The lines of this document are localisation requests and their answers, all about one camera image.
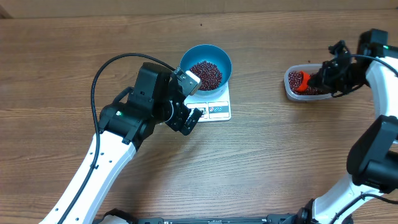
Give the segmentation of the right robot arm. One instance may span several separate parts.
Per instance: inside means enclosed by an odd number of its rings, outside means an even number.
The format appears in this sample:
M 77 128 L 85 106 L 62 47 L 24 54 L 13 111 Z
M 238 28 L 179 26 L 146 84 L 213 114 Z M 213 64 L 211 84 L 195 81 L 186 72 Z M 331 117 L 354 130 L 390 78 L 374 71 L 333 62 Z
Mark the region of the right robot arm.
M 309 90 L 316 98 L 339 98 L 362 86 L 370 87 L 376 119 L 350 149 L 346 175 L 326 194 L 311 199 L 295 215 L 282 215 L 277 223 L 352 223 L 352 213 L 366 202 L 384 198 L 397 189 L 397 47 L 388 45 L 388 33 L 379 29 L 363 32 L 357 52 L 344 41 L 329 46 L 334 57 L 317 65 L 314 74 L 302 70 L 285 78 L 291 100 L 305 101 Z

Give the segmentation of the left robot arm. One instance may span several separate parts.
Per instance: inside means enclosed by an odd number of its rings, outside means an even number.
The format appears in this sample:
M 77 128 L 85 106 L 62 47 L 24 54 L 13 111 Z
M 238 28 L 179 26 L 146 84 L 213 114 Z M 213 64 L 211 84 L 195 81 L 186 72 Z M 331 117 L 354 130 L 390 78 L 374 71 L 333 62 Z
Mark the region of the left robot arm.
M 143 63 L 135 85 L 102 109 L 81 166 L 43 223 L 92 223 L 116 177 L 157 124 L 191 133 L 202 112 L 184 101 L 200 86 L 191 71 Z

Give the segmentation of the red scoop with blue handle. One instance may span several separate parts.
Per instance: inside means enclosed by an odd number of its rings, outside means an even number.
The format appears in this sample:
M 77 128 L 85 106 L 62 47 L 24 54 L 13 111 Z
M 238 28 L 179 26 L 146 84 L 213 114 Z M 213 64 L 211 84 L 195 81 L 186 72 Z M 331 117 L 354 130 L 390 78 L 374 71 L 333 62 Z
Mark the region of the red scoop with blue handle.
M 308 81 L 310 80 L 311 76 L 307 72 L 300 71 L 302 75 L 302 82 L 299 87 L 295 89 L 297 92 L 305 92 L 308 89 Z

